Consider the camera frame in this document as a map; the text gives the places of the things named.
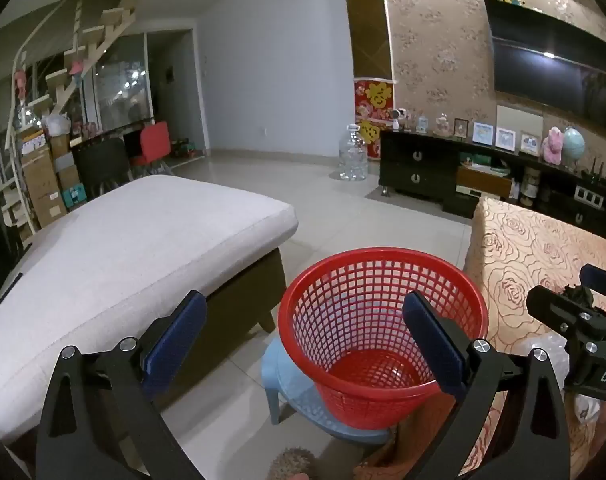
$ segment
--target silver screw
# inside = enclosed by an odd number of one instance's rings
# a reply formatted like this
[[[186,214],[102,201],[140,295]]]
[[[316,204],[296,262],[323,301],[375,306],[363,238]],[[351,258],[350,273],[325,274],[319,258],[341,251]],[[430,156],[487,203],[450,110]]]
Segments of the silver screw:
[[[64,349],[61,350],[61,357],[63,357],[64,359],[70,359],[74,355],[74,352],[74,346],[66,346]]]
[[[474,350],[484,354],[490,351],[490,344],[485,339],[477,339],[474,341]]]
[[[534,357],[539,361],[547,361],[547,352],[541,348],[534,348]]]
[[[119,348],[124,352],[129,352],[130,350],[134,350],[137,345],[137,340],[133,337],[126,337],[123,341],[119,343]]]

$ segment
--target doorway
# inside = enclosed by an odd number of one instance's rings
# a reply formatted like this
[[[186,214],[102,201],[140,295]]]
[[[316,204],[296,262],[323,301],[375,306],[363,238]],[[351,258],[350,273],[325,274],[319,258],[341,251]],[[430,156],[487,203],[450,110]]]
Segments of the doorway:
[[[189,139],[205,151],[191,30],[148,33],[148,68],[155,121],[166,121],[171,140]]]

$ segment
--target staircase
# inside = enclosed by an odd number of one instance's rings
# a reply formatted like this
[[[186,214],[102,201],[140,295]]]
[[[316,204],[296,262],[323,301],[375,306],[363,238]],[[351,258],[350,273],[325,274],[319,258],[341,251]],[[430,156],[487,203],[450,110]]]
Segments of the staircase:
[[[18,131],[13,125],[16,107],[16,81],[14,77],[12,78],[12,99],[5,149],[10,152],[13,178],[0,187],[0,195],[3,196],[5,201],[5,205],[3,206],[4,218],[8,226],[15,225],[21,227],[27,225],[31,234],[37,231],[21,170],[20,147],[22,140],[42,129],[42,119],[45,116],[49,114],[61,114],[63,108],[77,89],[77,82],[81,81],[93,69],[93,66],[112,46],[114,41],[134,23],[136,19],[134,10],[138,2],[139,0],[121,0],[119,7],[106,9],[102,12],[99,25],[81,30],[83,0],[78,0],[74,26],[72,28],[72,47],[63,52],[65,68],[45,76],[48,86],[47,94],[37,97],[27,104],[21,102],[21,126]],[[13,75],[18,69],[19,58],[21,59],[23,69],[26,69],[27,44],[43,26],[43,23],[60,9],[63,3],[61,2],[48,13],[17,51],[14,57]],[[70,75],[72,68],[77,69],[77,73],[74,76]]]

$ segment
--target wooden stair tread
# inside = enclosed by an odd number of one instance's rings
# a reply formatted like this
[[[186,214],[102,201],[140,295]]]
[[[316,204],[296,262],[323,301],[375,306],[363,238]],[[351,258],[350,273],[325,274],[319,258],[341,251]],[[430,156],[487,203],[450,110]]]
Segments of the wooden stair tread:
[[[5,184],[2,184],[0,186],[0,193],[3,192],[4,190],[6,190],[7,188],[9,188],[10,186],[16,186],[16,178],[15,177],[12,177]]]
[[[6,204],[1,208],[1,211],[3,213],[8,211],[13,205],[16,205],[21,202],[18,190],[15,190],[13,193],[8,193],[7,195],[5,195],[5,199]]]
[[[74,61],[81,61],[86,58],[86,46],[81,45],[76,50],[71,48],[63,53],[63,65],[70,70]]]
[[[106,34],[106,26],[99,25],[98,27],[84,28],[81,32],[81,43],[93,44],[101,43]]]
[[[103,25],[118,25],[121,23],[121,18],[123,16],[123,7],[116,7],[115,9],[106,9],[101,13],[101,18],[99,19],[99,23]]]
[[[57,86],[65,86],[68,82],[68,70],[66,68],[62,68],[61,70],[57,70],[56,72],[52,72],[45,76],[45,82],[48,85],[49,91],[55,91]]]
[[[52,98],[49,95],[44,95],[31,101],[27,104],[27,107],[34,111],[35,114],[40,116],[46,110],[52,108]]]
[[[121,0],[119,7],[122,9],[132,10],[137,6],[138,3],[139,0]]]

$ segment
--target basket rim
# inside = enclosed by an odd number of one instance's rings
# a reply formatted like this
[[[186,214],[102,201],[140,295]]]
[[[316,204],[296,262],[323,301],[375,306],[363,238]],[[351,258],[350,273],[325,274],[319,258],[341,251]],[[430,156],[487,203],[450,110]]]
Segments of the basket rim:
[[[290,322],[289,311],[294,308],[295,303],[292,301],[293,298],[301,297],[303,290],[308,285],[308,278],[311,274],[317,274],[319,270],[327,268],[328,271],[336,269],[337,260],[344,259],[347,255],[350,256],[367,256],[370,259],[380,260],[391,260],[393,255],[398,256],[403,254],[404,256],[420,256],[423,259],[429,259],[435,262],[438,266],[445,266],[448,270],[451,270],[455,274],[459,275],[462,282],[468,288],[467,293],[475,298],[481,306],[481,327],[477,338],[484,338],[487,336],[489,326],[489,313],[487,312],[487,305],[478,287],[470,280],[470,278],[462,270],[454,265],[446,262],[438,256],[433,254],[423,253],[421,251],[415,251],[412,249],[396,248],[396,247],[369,247],[362,249],[355,249],[351,251],[345,251],[338,254],[333,254],[327,258],[315,263],[313,266],[308,267],[306,270],[301,272],[285,291],[281,304],[279,307],[278,326],[279,336],[288,353],[289,357],[294,361],[294,364],[310,379],[315,383],[320,384],[336,390],[340,393],[349,395],[351,397],[358,397],[366,400],[403,400],[410,397],[416,397],[420,395],[433,394],[440,391],[439,385],[436,380],[432,380],[428,383],[417,384],[416,386],[408,386],[406,388],[375,388],[373,386],[360,386],[358,384],[350,383],[343,379],[339,379],[332,374],[323,370],[323,368],[315,365],[310,359],[308,359],[299,345],[294,339],[294,333]]]

